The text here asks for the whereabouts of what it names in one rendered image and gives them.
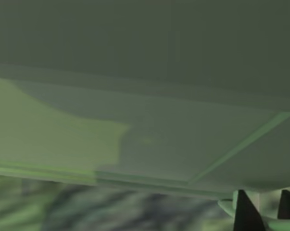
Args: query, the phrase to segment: green line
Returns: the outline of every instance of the green line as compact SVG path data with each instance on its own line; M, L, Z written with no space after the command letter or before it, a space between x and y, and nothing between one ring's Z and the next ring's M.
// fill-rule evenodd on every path
M274 129L276 126L284 122L286 119L290 117L290 112L280 112L277 115L275 115L272 119L270 119L267 123L262 125L260 128L258 128L255 132L253 132L251 135L249 135L246 139L244 139L242 142L240 142L236 147L234 147L232 150L230 150L228 153L226 153L224 156L213 162L207 169L205 169L200 174L197 174L193 178L191 178L188 181L188 184L194 184L195 182L199 181L201 178L203 178L208 173L212 172L214 169L216 169L218 166L226 162L229 158L233 157L234 155L238 154L240 151L248 147L250 144L261 138L263 135L267 134L269 131Z

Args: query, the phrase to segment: light green area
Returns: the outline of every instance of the light green area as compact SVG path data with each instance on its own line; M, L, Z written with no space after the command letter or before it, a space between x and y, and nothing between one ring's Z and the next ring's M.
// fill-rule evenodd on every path
M270 119L267 123L263 124L260 128L258 128L255 132L250 134L247 138L245 138L242 142L240 142L237 146L231 149L228 153L217 159L213 162L208 168L204 171L200 172L193 178L189 180L189 184L194 184L204 176L215 170L217 167L225 163L228 159L232 158L240 151L254 143L256 140L267 134L269 131L274 129L276 126L284 122L286 119L290 117L290 112L280 112L277 113L272 119Z
M74 178L92 182L94 169L118 163L120 139L129 128L57 110L0 79L0 172L41 179L79 174Z

